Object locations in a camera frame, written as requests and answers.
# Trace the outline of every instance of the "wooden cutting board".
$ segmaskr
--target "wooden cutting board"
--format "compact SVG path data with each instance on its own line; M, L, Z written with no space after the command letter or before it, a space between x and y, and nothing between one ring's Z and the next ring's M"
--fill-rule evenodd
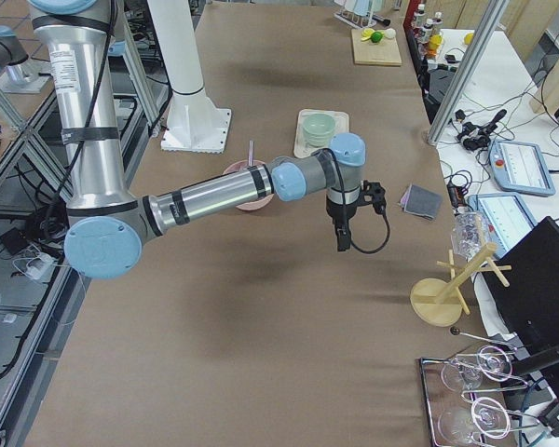
M385 65L399 67L402 57L396 39L386 39L374 44L370 40L361 42L362 29L352 29L352 48L354 49L354 63L358 65Z

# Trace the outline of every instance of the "white power adapter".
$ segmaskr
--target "white power adapter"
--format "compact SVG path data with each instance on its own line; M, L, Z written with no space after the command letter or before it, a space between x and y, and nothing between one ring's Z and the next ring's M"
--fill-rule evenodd
M46 274L48 269L54 264L56 260L52 258L47 253L39 253L37 257L27 263L27 269L25 270L25 276L32 279L33 281L38 281L42 276Z

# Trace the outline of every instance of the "computer monitor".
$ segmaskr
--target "computer monitor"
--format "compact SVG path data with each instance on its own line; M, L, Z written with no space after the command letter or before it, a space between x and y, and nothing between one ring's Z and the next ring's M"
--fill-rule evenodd
M546 217L498 264L511 265L510 287L491 273L484 280L508 329L530 355L559 345L559 226ZM540 372L559 399L559 364Z

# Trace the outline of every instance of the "pink bowl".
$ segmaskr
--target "pink bowl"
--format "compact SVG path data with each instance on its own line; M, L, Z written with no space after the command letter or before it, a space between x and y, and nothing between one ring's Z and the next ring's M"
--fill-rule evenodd
M248 164L249 164L249 162L247 160L240 160L240 161L237 161L236 163L232 163L230 166L228 166L226 169L224 169L224 174L229 174L230 172L237 172L241 169L246 169ZM252 162L252 164L254 166L261 166L261 165L264 165L265 163L263 161L260 161L260 160L254 160ZM254 202L247 202L247 203L243 203L242 205L237 205L236 208L238 208L239 210L243 210L243 211L259 210L262 207L264 207L267 203L269 203L272 198L273 198L273 194L271 194L269 196L262 197L262 198L260 198L256 201L254 201Z

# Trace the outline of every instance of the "white table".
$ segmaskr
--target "white table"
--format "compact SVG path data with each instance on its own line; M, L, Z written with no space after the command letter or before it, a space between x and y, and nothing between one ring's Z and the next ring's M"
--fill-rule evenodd
M460 48L466 50L464 45L464 36L469 33L468 30L443 30L443 46L438 55L438 63L446 63L444 56L446 54L454 54L458 60L463 58L463 54L459 50L452 48ZM532 94L535 94L537 87L532 82L532 78L525 69L522 61L515 53L510 41L503 32L495 32L491 41L479 62L474 75L464 91L464 96L458 104L458 109L464 110L466 113L481 110L483 107L493 109L491 111L483 111L472 115L469 120L475 125L482 125L490 121L493 116L502 108L508 113L501 120L509 128L522 125L530 121L529 124L512 129L515 134L514 139L520 142L534 142L540 146L543 153L559 154L557 147L550 138L550 132L555 129L556 125L547 115L537 116L532 112L529 102L531 97L524 95L521 99L515 99L507 102L500 107L490 107L502 104L508 99L520 95L526 88ZM502 130L502 126L498 126L496 132L502 132L505 137L511 137L509 132ZM475 154L465 150L460 144L452 144L456 141L458 134L452 126L449 126L437 145L440 159L451 166L455 171L459 169L467 169L472 173L474 180L481 180L486 177L482 167L475 160ZM557 129L552 137L559 144L559 129ZM545 154L545 161L549 169L559 169L559 156L550 156ZM449 175L449 167L443 164L443 175ZM559 217L559 174L552 176L556 194L550 197L538 197L523 195L526 205L530 208L532 214L540 221L545 216ZM497 184L491 179L482 185L474 184L470 188L469 194L488 194L500 192ZM476 296L481 307L484 326L489 335L496 333L508 332L503 321L498 316L495 303L486 288L482 277L478 277L475 284ZM546 405L531 407L529 413L538 414ZM528 438L533 440L540 430L534 432L526 431ZM559 446L559 439L549 438L543 440L539 445Z

